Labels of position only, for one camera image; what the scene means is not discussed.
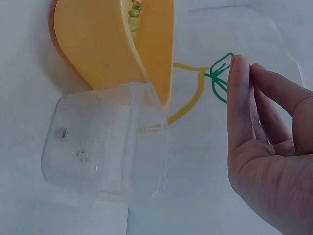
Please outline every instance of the plastic box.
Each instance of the plastic box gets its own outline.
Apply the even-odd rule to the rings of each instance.
[[[149,132],[152,138],[145,137]],[[43,173],[49,183],[80,194],[150,202],[164,189],[167,136],[149,83],[70,94],[56,106]]]

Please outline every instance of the fingernail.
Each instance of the fingernail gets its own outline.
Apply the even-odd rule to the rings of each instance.
[[[236,55],[234,55],[232,58],[231,58],[231,63],[230,63],[230,70],[229,70],[229,74],[231,74],[232,70],[233,70],[233,67],[234,67],[234,64],[235,64],[235,61],[236,61]]]
[[[255,63],[255,64],[253,64],[253,65],[256,66],[256,67],[258,67],[258,68],[260,68],[260,69],[265,70],[265,68],[264,68],[262,65],[258,64],[258,63]]]

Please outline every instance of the hand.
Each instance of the hand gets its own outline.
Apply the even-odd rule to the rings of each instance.
[[[291,115],[292,135],[271,100]],[[282,233],[313,234],[313,92],[235,56],[227,128],[233,189]]]

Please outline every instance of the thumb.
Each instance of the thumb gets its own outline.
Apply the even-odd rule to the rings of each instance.
[[[254,85],[268,98],[282,106],[291,116],[296,107],[306,99],[313,98],[313,92],[307,90],[284,76],[271,72],[258,64],[250,68]]]

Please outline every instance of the colorful beads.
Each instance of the colorful beads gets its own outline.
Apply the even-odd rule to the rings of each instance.
[[[132,0],[133,5],[132,9],[129,11],[129,19],[128,19],[128,26],[131,31],[132,38],[134,39],[136,36],[136,30],[139,25],[139,16],[141,13],[141,0]]]

